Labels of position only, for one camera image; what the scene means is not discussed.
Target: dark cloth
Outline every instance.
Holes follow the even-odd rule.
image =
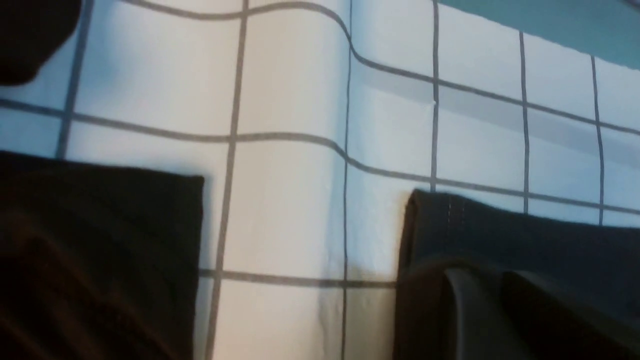
[[[472,303],[496,304],[500,321],[538,359],[636,359],[638,260],[638,229],[560,222],[416,191],[401,240],[394,359],[448,359],[457,351],[452,339],[464,307],[451,269],[481,284],[483,294],[473,296],[486,301]],[[504,343],[491,341],[483,340],[486,349]]]
[[[203,183],[0,152],[0,357],[192,360]]]
[[[0,0],[0,85],[31,81],[73,34],[82,0]]]

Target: grid pattern fabric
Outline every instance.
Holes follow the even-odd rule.
[[[196,360],[382,360],[410,192],[640,226],[639,92],[431,0],[86,0],[0,149],[206,177]]]

